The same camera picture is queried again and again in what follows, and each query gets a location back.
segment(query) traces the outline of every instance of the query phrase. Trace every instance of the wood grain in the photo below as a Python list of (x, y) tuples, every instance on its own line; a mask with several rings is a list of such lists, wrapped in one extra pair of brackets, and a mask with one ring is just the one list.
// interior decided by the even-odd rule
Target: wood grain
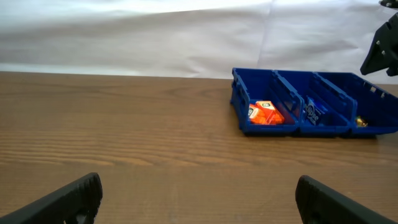
[(396, 133), (246, 137), (230, 84), (0, 73), (0, 215), (99, 172), (96, 223), (300, 223), (308, 174), (398, 221)]

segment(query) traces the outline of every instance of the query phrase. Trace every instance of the blue storage bin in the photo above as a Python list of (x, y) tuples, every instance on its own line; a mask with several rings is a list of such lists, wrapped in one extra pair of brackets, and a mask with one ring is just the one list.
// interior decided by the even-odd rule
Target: blue storage bin
[(349, 132), (356, 102), (343, 90), (315, 72), (275, 70), (285, 78), (303, 98), (307, 96), (328, 110), (329, 119), (322, 125), (313, 125), (303, 111), (300, 115), (300, 133), (303, 135), (337, 136)]
[[(294, 88), (272, 70), (233, 68), (232, 97), (239, 128), (245, 134), (290, 134), (298, 130), (302, 99)], [(284, 124), (260, 125), (249, 120), (249, 104), (269, 100), (285, 118)]]
[[(387, 134), (398, 131), (398, 98), (353, 73), (317, 72), (356, 100), (350, 119), (354, 135)], [(356, 116), (368, 122), (357, 127)]]

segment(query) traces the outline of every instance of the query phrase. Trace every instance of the orange packet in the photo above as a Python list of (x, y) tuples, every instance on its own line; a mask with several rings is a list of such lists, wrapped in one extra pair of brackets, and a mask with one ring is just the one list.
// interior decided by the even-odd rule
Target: orange packet
[(249, 105), (249, 119), (254, 124), (270, 124), (274, 116), (275, 113), (265, 114), (260, 108)]
[(264, 114), (275, 114), (272, 118), (271, 124), (283, 124), (285, 121), (285, 118), (281, 115), (271, 101), (257, 101), (256, 106), (260, 108)]

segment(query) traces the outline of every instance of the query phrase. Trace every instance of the blue package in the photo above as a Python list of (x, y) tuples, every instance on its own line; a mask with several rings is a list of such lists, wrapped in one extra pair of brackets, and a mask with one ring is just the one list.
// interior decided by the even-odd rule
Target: blue package
[(322, 104), (307, 96), (305, 104), (305, 117), (312, 125), (327, 125), (329, 112)]

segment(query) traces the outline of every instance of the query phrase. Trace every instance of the orange box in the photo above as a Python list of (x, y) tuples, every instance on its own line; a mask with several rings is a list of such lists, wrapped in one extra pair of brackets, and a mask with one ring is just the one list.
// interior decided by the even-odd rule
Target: orange box
[(252, 104), (249, 105), (249, 119), (254, 124), (270, 124), (274, 116), (275, 111), (265, 114), (260, 108)]
[(267, 114), (274, 114), (270, 124), (283, 124), (285, 121), (285, 118), (281, 115), (271, 101), (257, 101), (256, 106), (260, 108), (266, 116)]

